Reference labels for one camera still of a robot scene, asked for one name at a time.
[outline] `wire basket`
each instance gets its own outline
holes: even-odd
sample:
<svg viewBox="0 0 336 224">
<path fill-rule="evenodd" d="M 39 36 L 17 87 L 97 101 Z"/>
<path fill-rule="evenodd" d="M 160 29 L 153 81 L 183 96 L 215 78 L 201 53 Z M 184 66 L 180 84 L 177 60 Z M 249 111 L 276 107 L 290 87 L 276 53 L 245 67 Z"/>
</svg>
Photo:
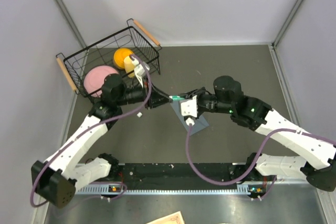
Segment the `wire basket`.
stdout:
<svg viewBox="0 0 336 224">
<path fill-rule="evenodd" d="M 154 47 L 130 22 L 135 24 L 148 38 L 156 45 Z M 84 87 L 84 79 L 88 72 L 97 66 L 113 65 L 113 56 L 117 49 L 131 49 L 141 60 L 146 62 L 150 67 L 150 74 L 158 72 L 160 74 L 159 50 L 162 49 L 160 43 L 134 19 L 127 20 L 127 27 L 86 47 L 82 50 L 65 57 L 62 53 L 58 54 L 57 61 L 66 76 L 72 90 L 76 94 L 81 94 L 89 98 L 92 103 L 97 102 L 100 98 L 92 96 L 100 89 L 88 93 Z M 123 81 L 128 87 L 138 83 L 135 77 L 129 78 L 124 70 L 118 70 L 122 75 Z"/>
</svg>

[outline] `metal frame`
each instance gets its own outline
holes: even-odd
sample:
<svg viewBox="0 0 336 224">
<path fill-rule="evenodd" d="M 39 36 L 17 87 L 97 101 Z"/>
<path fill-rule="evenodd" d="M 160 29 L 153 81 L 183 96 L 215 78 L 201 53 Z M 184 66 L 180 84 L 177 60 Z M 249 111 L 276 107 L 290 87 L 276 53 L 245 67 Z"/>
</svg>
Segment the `metal frame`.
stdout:
<svg viewBox="0 0 336 224">
<path fill-rule="evenodd" d="M 300 119 L 297 114 L 297 109 L 294 100 L 292 99 L 292 95 L 288 86 L 288 81 L 283 71 L 277 50 L 272 45 L 269 45 L 268 48 L 271 53 L 271 57 L 280 82 L 282 93 L 284 94 L 283 97 L 285 98 L 285 103 L 289 112 L 290 119 L 294 124 L 300 126 Z"/>
<path fill-rule="evenodd" d="M 276 48 L 279 43 L 281 42 L 282 38 L 284 37 L 284 34 L 286 30 L 288 29 L 289 25 L 293 21 L 297 11 L 299 10 L 300 6 L 302 5 L 304 0 L 296 0 L 292 10 L 290 11 L 289 15 L 287 16 L 284 24 L 282 25 L 277 37 L 275 38 L 275 41 L 273 43 L 273 46 Z"/>
<path fill-rule="evenodd" d="M 321 207 L 328 224 L 336 223 L 336 195 L 335 192 L 317 190 Z"/>
<path fill-rule="evenodd" d="M 82 48 L 86 47 L 86 43 L 82 37 L 82 35 L 80 34 L 74 20 L 72 19 L 68 8 L 65 6 L 63 0 L 55 0 L 55 3 L 57 4 L 59 10 L 61 11 L 63 17 L 65 18 L 65 20 L 67 21 L 70 30 L 72 31 L 73 35 L 75 36 L 75 38 L 78 40 L 78 43 L 81 45 Z"/>
</svg>

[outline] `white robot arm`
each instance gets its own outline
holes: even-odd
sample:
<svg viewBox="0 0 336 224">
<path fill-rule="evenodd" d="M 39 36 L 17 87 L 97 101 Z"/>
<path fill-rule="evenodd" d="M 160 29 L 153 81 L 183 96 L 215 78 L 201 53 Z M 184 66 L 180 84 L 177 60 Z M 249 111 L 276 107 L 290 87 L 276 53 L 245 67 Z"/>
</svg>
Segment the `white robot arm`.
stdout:
<svg viewBox="0 0 336 224">
<path fill-rule="evenodd" d="M 109 76 L 102 87 L 102 101 L 93 106 L 79 129 L 63 147 L 75 141 L 62 154 L 58 155 L 56 152 L 44 163 L 37 161 L 32 166 L 34 182 L 44 165 L 57 155 L 43 173 L 35 192 L 61 208 L 69 203 L 75 192 L 82 187 L 100 178 L 115 177 L 119 172 L 118 161 L 108 154 L 99 155 L 89 164 L 76 168 L 89 148 L 112 128 L 115 121 L 100 124 L 78 139 L 77 136 L 104 119 L 121 115 L 121 105 L 143 102 L 147 89 L 145 85 L 142 86 L 127 89 L 119 75 Z M 299 156 L 281 157 L 262 154 L 257 160 L 255 170 L 262 176 L 281 175 L 307 179 L 310 184 L 322 190 L 332 191 L 336 188 L 336 165 L 333 165 L 335 146 L 303 135 L 302 132 L 306 131 L 286 120 L 271 106 L 259 99 L 243 95 L 240 83 L 231 77 L 217 78 L 214 81 L 214 90 L 215 94 L 201 88 L 174 96 L 180 103 L 181 114 L 187 124 L 193 124 L 202 113 L 210 112 L 230 114 L 233 122 L 262 135 L 268 135 L 277 129 L 291 129 L 296 133 L 278 132 L 271 138 Z M 161 90 L 153 86 L 147 107 L 155 108 L 169 103 L 174 97 L 166 97 Z"/>
</svg>

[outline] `purple cable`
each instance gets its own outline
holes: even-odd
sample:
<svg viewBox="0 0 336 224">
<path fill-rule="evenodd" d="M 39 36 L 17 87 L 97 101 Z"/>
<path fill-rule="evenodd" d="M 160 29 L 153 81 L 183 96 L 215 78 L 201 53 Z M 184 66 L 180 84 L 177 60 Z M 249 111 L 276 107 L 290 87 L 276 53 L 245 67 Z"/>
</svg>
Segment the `purple cable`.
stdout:
<svg viewBox="0 0 336 224">
<path fill-rule="evenodd" d="M 151 93 L 152 93 L 152 81 L 151 81 L 151 76 L 149 74 L 149 71 L 148 69 L 145 67 L 144 63 L 142 62 L 142 60 L 136 56 L 136 55 L 131 55 L 131 57 L 134 57 L 135 59 L 137 59 L 139 61 L 139 63 L 142 65 L 143 69 L 145 70 L 145 73 L 147 75 L 147 78 L 148 78 L 148 94 L 145 98 L 145 100 L 143 101 L 143 103 L 135 108 L 134 110 L 132 111 L 129 111 L 125 114 L 122 114 L 122 115 L 117 115 L 117 116 L 114 116 L 112 118 L 109 118 L 109 119 L 106 119 L 106 120 L 103 120 L 89 128 L 87 128 L 86 130 L 84 130 L 82 133 L 80 133 L 74 141 L 71 141 L 70 143 L 68 143 L 66 146 L 64 146 L 63 148 L 61 148 L 50 160 L 49 162 L 42 168 L 42 170 L 40 171 L 40 173 L 37 175 L 34 183 L 33 183 L 33 187 L 31 189 L 31 192 L 30 192 L 30 204 L 32 207 L 40 207 L 40 206 L 43 206 L 44 204 L 46 204 L 48 201 L 44 201 L 40 204 L 35 204 L 34 203 L 34 192 L 36 190 L 36 187 L 37 187 L 37 183 L 39 182 L 39 180 L 41 179 L 42 177 L 42 174 L 46 171 L 46 169 L 51 165 L 51 163 L 57 158 L 59 157 L 69 146 L 71 146 L 71 144 L 73 144 L 77 139 L 79 139 L 80 137 L 82 137 L 85 133 L 89 132 L 90 130 L 92 130 L 94 127 L 97 127 L 101 124 L 105 124 L 105 123 L 109 123 L 109 122 L 112 122 L 112 121 L 115 121 L 115 120 L 118 120 L 118 119 L 122 119 L 122 118 L 125 118 L 126 116 L 129 116 L 129 115 L 132 115 L 134 113 L 137 113 L 138 111 L 140 111 L 145 105 L 146 103 L 148 102 L 149 98 L 151 97 Z"/>
<path fill-rule="evenodd" d="M 91 184 L 110 184 L 110 183 L 108 183 L 108 182 L 93 182 L 93 183 L 91 183 Z M 123 190 L 120 194 L 116 195 L 115 197 L 110 198 L 110 201 L 119 199 L 119 198 L 120 198 L 123 194 L 125 194 L 126 191 L 127 191 L 127 185 L 124 184 L 123 182 L 113 182 L 113 184 L 121 185 L 122 187 L 124 187 L 124 190 Z M 66 210 L 66 212 L 64 212 L 64 213 L 61 214 L 61 215 L 57 215 L 57 213 L 56 213 L 56 207 L 53 207 L 53 214 L 54 214 L 54 216 L 55 216 L 57 219 L 60 219 L 60 218 L 62 218 L 64 215 L 66 215 L 68 212 L 70 212 L 70 211 L 73 210 L 74 208 L 78 207 L 78 206 L 79 206 L 81 203 L 83 203 L 84 201 L 87 201 L 88 199 L 95 199 L 95 198 L 101 198 L 101 197 L 103 197 L 103 198 L 107 198 L 107 197 L 104 197 L 104 196 L 101 196 L 101 195 L 93 195 L 93 196 L 86 197 L 86 198 L 84 198 L 83 200 L 81 200 L 81 201 L 79 201 L 78 203 L 76 203 L 76 204 L 74 204 L 73 206 L 71 206 L 69 209 Z"/>
<path fill-rule="evenodd" d="M 188 130 L 188 134 L 187 134 L 187 138 L 186 138 L 186 141 L 185 141 L 185 152 L 186 152 L 186 155 L 187 155 L 187 159 L 188 159 L 188 162 L 190 164 L 190 167 L 192 168 L 192 170 L 203 180 L 209 182 L 210 184 L 213 184 L 213 185 L 217 185 L 217 186 L 228 186 L 228 185 L 232 185 L 232 184 L 235 184 L 239 181 L 241 181 L 243 178 L 245 178 L 250 172 L 251 170 L 254 168 L 255 164 L 257 163 L 258 161 L 258 158 L 259 156 L 261 155 L 261 151 L 264 149 L 264 146 L 265 144 L 267 143 L 267 141 L 271 138 L 271 136 L 275 133 L 278 133 L 278 132 L 282 132 L 282 131 L 286 131 L 286 132 L 293 132 L 293 133 L 296 133 L 297 131 L 296 130 L 292 130 L 292 129 L 277 129 L 277 130 L 274 130 L 272 132 L 270 132 L 264 139 L 264 141 L 262 142 L 262 144 L 260 145 L 260 148 L 255 156 L 255 158 L 253 159 L 251 165 L 249 166 L 249 168 L 239 177 L 233 179 L 233 180 L 230 180 L 230 181 L 225 181 L 225 182 L 220 182 L 220 181 L 215 181 L 213 179 L 210 179 L 206 176 L 204 176 L 202 173 L 199 172 L 199 170 L 195 167 L 195 165 L 193 164 L 191 158 L 190 158 L 190 152 L 189 152 L 189 140 L 190 140 L 190 133 L 191 133 L 191 130 L 192 130 L 192 125 L 190 124 L 189 125 L 189 130 Z M 325 138 L 325 137 L 322 137 L 322 136 L 317 136 L 315 134 L 311 134 L 311 133 L 306 133 L 306 132 L 301 132 L 300 134 L 304 135 L 304 136 L 308 136 L 308 137 L 311 137 L 311 138 L 316 138 L 318 140 L 322 140 L 322 141 L 325 141 L 325 142 L 328 142 L 330 144 L 333 144 L 333 145 L 336 145 L 336 141 L 333 141 L 333 140 L 330 140 L 328 138 Z"/>
</svg>

